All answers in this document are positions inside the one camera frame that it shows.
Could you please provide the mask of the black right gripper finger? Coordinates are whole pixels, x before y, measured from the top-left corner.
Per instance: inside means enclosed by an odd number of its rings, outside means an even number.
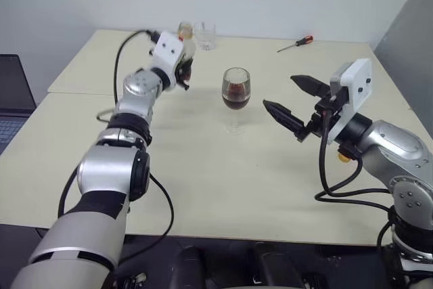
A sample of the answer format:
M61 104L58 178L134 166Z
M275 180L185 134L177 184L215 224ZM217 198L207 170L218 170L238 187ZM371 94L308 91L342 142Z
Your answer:
M290 77L305 93L313 97L325 97L330 92L330 86L308 75L293 75Z
M295 117L289 109L282 106L281 104L265 99L263 100L263 105L266 111L274 118L274 120L281 126L291 131L299 142L304 140L304 122Z

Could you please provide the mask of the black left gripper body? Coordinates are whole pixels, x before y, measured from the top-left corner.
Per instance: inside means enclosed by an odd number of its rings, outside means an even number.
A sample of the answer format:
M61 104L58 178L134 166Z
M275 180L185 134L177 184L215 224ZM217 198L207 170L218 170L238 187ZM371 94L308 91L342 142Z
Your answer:
M188 72L188 70L184 70L183 69L183 62L180 62L175 70L175 78L176 78L176 82L178 84L178 86L182 87L184 90L188 90L189 89L189 85L186 83L186 74Z

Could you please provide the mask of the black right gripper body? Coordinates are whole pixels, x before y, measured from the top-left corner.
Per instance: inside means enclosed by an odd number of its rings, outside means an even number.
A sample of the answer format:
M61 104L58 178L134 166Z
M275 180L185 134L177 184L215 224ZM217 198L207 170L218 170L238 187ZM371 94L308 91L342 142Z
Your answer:
M319 101L315 104L315 113L311 116L306 127L311 133L321 137L327 111L330 117L329 129L340 119L341 111L344 105L348 103L348 88L342 87L335 95L331 94L330 87L319 87L316 90L307 91L307 93L313 97L318 97Z

